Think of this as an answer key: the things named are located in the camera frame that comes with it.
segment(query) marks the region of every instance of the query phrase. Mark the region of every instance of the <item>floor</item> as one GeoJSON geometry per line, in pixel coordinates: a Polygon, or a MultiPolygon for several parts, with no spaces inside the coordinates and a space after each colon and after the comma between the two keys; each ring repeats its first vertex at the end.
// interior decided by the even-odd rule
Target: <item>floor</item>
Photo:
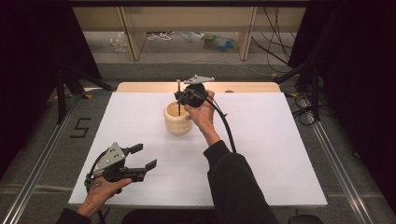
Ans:
{"type": "MultiPolygon", "coordinates": [[[[211,34],[234,39],[233,33],[211,34]]],[[[261,46],[268,48],[270,42],[264,37],[270,38],[271,35],[257,33],[253,37],[261,46]]],[[[103,80],[114,86],[122,81],[175,81],[195,74],[215,77],[218,81],[272,81],[274,76],[290,70],[274,56],[267,58],[267,53],[254,42],[250,44],[247,60],[240,61],[237,50],[220,52],[209,48],[197,35],[176,32],[167,34],[170,40],[162,40],[148,34],[139,60],[132,62],[128,52],[120,52],[122,49],[117,45],[111,46],[117,39],[117,33],[85,33],[85,36],[103,80]]],[[[281,34],[281,37],[284,45],[292,47],[293,34],[281,34]]],[[[272,44],[270,50],[282,60],[287,60],[279,46],[272,44]]],[[[293,86],[297,78],[282,83],[281,90],[295,93],[293,86]]],[[[46,162],[41,173],[35,172],[36,183],[26,205],[21,207],[17,221],[54,223],[64,207],[72,207],[67,204],[68,198],[111,95],[111,92],[96,89],[87,81],[82,81],[82,84],[89,90],[83,97],[66,94],[70,113],[63,127],[56,125],[57,98],[55,93],[51,95],[48,109],[37,123],[26,148],[19,152],[0,180],[2,218],[6,218],[7,210],[18,200],[19,192],[31,179],[38,161],[46,162]],[[78,123],[87,129],[77,129],[78,123]],[[49,143],[55,130],[59,131],[58,138],[49,143]],[[47,160],[42,159],[43,152],[49,152],[47,160]]],[[[299,98],[287,97],[290,110],[309,104],[305,96],[301,93],[299,98]]],[[[312,119],[306,113],[295,120],[329,204],[322,208],[275,207],[280,223],[288,223],[288,219],[296,214],[315,215],[326,224],[396,223],[395,215],[364,164],[353,155],[353,146],[323,94],[319,103],[320,121],[315,125],[307,125],[312,119]]],[[[106,223],[120,223],[129,211],[127,208],[111,208],[106,223]]],[[[97,222],[98,218],[94,217],[93,223],[97,222]]]]}

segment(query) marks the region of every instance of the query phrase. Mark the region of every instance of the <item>black sleeve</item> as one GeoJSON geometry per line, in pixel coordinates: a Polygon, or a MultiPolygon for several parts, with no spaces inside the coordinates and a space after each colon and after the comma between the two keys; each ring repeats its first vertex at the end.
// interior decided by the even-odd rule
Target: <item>black sleeve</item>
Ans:
{"type": "Polygon", "coordinates": [[[56,224],[89,224],[91,223],[91,220],[87,217],[84,217],[80,215],[79,213],[68,209],[64,208],[62,211],[61,215],[58,218],[58,221],[56,224]]]}
{"type": "Polygon", "coordinates": [[[205,152],[209,180],[219,223],[277,224],[245,157],[231,153],[223,141],[205,152]]]}

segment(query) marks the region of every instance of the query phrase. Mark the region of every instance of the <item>power cord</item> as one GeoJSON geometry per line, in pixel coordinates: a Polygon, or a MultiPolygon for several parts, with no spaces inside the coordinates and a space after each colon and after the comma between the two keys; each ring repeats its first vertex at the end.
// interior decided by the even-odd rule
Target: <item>power cord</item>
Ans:
{"type": "Polygon", "coordinates": [[[215,108],[215,110],[219,113],[219,116],[220,116],[221,120],[223,121],[224,126],[225,126],[225,129],[226,129],[226,131],[227,131],[228,138],[230,139],[231,149],[232,149],[233,153],[236,153],[235,143],[234,143],[234,141],[233,141],[233,134],[231,133],[230,125],[228,124],[227,119],[225,118],[225,117],[227,116],[227,114],[225,114],[225,115],[223,114],[223,112],[222,112],[222,111],[220,110],[220,108],[219,108],[219,105],[216,103],[216,101],[215,101],[215,99],[214,99],[213,97],[207,95],[208,97],[210,97],[210,98],[213,100],[214,103],[212,103],[211,101],[209,101],[209,100],[207,99],[207,97],[204,97],[201,93],[199,93],[199,92],[197,92],[197,91],[195,91],[193,94],[194,94],[195,96],[197,96],[198,98],[207,101],[207,102],[208,102],[210,105],[212,105],[213,108],[215,108]]]}

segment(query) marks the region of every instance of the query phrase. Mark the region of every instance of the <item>black curtain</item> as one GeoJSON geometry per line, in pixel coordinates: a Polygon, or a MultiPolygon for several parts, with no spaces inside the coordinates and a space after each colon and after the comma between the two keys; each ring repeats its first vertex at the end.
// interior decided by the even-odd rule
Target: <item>black curtain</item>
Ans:
{"type": "MultiPolygon", "coordinates": [[[[297,34],[292,66],[304,61],[317,21],[327,17],[312,10],[297,34]]],[[[392,0],[346,0],[316,66],[333,111],[396,214],[395,18],[392,0]]]]}
{"type": "Polygon", "coordinates": [[[0,29],[1,177],[25,147],[60,69],[100,74],[71,7],[1,1],[0,29]]]}

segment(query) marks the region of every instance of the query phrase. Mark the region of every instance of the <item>gray floor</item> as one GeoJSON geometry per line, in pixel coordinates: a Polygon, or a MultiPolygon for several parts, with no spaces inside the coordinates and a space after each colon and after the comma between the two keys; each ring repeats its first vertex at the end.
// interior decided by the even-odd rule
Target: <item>gray floor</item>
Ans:
{"type": "MultiPolygon", "coordinates": [[[[110,46],[110,39],[116,38],[116,34],[86,33],[85,35],[103,79],[114,86],[122,81],[175,81],[177,78],[188,78],[195,74],[215,77],[219,81],[271,81],[272,74],[280,74],[274,71],[271,66],[277,70],[290,70],[271,56],[267,61],[267,54],[254,42],[250,45],[247,60],[240,61],[237,51],[218,52],[215,49],[207,48],[197,36],[190,35],[193,42],[188,42],[180,34],[174,34],[169,35],[171,37],[169,41],[147,40],[140,59],[132,62],[128,53],[116,52],[115,47],[110,46]]],[[[233,34],[230,33],[221,33],[220,35],[233,38],[233,34]]],[[[268,47],[268,41],[262,37],[262,34],[254,34],[254,38],[266,48],[268,47]]],[[[292,46],[293,37],[291,34],[282,34],[282,40],[285,45],[292,46]]],[[[284,58],[281,48],[272,46],[271,50],[279,57],[284,58]]],[[[295,92],[293,85],[297,78],[293,77],[282,83],[281,90],[295,92]]],[[[89,82],[83,81],[82,83],[85,87],[94,87],[89,82]]],[[[78,99],[60,141],[51,154],[32,197],[24,208],[19,223],[54,223],[62,209],[70,207],[67,202],[71,190],[75,186],[80,169],[105,113],[111,92],[94,90],[87,94],[90,95],[88,99],[78,99]],[[86,136],[71,138],[71,135],[83,134],[82,130],[75,130],[75,126],[79,119],[84,118],[91,119],[83,120],[81,123],[84,127],[89,128],[86,136]]],[[[294,98],[287,99],[291,110],[298,109],[294,104],[294,98]]],[[[321,104],[326,105],[325,99],[321,99],[321,104]]],[[[329,107],[323,106],[320,108],[320,118],[321,125],[331,140],[351,182],[362,198],[373,223],[396,223],[396,217],[363,163],[352,155],[353,147],[339,125],[337,117],[332,114],[329,107]]],[[[53,94],[49,98],[47,110],[31,134],[26,148],[19,152],[5,176],[0,180],[0,217],[5,216],[21,186],[34,168],[43,148],[46,147],[50,139],[56,120],[57,102],[53,94]]],[[[323,208],[274,208],[280,223],[286,224],[288,219],[296,214],[315,215],[326,224],[359,223],[314,128],[303,125],[297,119],[296,125],[329,204],[323,208]]],[[[112,208],[106,217],[106,222],[120,223],[121,218],[128,211],[127,208],[112,208]]],[[[93,219],[93,223],[96,223],[97,217],[93,219]]]]}

